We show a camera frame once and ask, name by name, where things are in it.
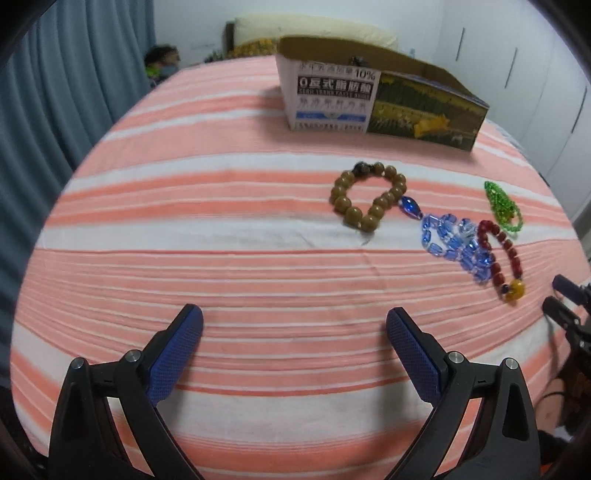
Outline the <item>printed cardboard box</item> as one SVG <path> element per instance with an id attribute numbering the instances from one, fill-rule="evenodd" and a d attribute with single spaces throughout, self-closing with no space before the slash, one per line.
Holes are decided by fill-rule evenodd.
<path id="1" fill-rule="evenodd" d="M 276 67 L 294 130 L 375 133 L 470 151 L 489 111 L 448 71 L 352 40 L 284 36 Z"/>

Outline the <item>yellow floral blanket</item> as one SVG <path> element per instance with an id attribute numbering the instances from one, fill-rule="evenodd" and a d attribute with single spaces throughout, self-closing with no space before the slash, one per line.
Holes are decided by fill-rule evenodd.
<path id="1" fill-rule="evenodd" d="M 279 40 L 271 38 L 263 38 L 245 42 L 230 50 L 228 55 L 226 55 L 226 58 L 238 59 L 271 56 L 276 54 L 278 43 Z"/>

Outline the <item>pink striped bed sheet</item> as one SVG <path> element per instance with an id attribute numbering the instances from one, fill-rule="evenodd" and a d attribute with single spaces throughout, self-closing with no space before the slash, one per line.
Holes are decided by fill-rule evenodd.
<path id="1" fill-rule="evenodd" d="M 434 257 L 397 209 L 374 236 L 342 224 L 332 184 L 361 161 L 394 166 L 423 211 L 491 215 L 493 180 L 525 225 L 514 305 Z M 521 365 L 541 395 L 565 361 L 541 305 L 554 276 L 590 269 L 559 202 L 491 124 L 471 152 L 402 138 L 294 132 L 272 57 L 178 73 L 86 157 L 54 206 L 16 309 L 11 386 L 46 453 L 72 359 L 119 359 L 187 303 L 204 337 L 159 405 L 209 479 L 381 479 L 429 414 L 384 332 L 405 308 L 470 360 Z"/>

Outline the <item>dark plush toy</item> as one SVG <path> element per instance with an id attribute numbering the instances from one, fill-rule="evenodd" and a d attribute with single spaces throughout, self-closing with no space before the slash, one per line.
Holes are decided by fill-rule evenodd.
<path id="1" fill-rule="evenodd" d="M 144 56 L 145 73 L 152 87 L 178 72 L 180 55 L 175 46 L 156 45 Z"/>

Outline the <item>blue curtain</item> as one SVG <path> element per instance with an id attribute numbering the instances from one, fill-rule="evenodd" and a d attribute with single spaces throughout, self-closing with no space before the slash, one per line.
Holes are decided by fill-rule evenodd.
<path id="1" fill-rule="evenodd" d="M 25 270 L 61 191 L 149 91 L 150 1 L 45 3 L 1 68 L 1 385 Z"/>

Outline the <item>cream headboard pillow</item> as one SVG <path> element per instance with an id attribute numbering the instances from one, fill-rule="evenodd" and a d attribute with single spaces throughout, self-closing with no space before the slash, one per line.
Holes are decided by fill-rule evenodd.
<path id="1" fill-rule="evenodd" d="M 249 14 L 233 20 L 233 45 L 283 36 L 336 38 L 397 50 L 398 38 L 370 24 L 297 14 Z"/>

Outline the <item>white wardrobe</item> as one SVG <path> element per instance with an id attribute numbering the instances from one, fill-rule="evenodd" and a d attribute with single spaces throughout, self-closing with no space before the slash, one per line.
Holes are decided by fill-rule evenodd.
<path id="1" fill-rule="evenodd" d="M 568 217 L 590 203 L 590 82 L 529 1 L 447 1 L 435 61 L 489 104 Z"/>

